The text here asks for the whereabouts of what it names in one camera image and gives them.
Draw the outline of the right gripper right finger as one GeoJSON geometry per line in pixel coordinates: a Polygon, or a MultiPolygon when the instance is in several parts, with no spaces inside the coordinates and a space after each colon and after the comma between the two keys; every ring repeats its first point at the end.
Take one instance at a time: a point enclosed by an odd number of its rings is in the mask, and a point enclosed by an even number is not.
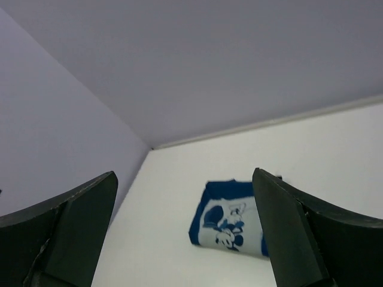
{"type": "Polygon", "coordinates": [[[382,220],[256,168],[253,189],[277,286],[382,286],[382,220]]]}

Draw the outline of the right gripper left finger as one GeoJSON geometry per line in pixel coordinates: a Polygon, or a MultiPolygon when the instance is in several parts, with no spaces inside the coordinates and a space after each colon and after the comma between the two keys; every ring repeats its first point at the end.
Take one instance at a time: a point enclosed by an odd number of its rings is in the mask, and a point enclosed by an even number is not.
{"type": "Polygon", "coordinates": [[[1,217],[1,286],[91,286],[112,217],[113,171],[1,217]]]}

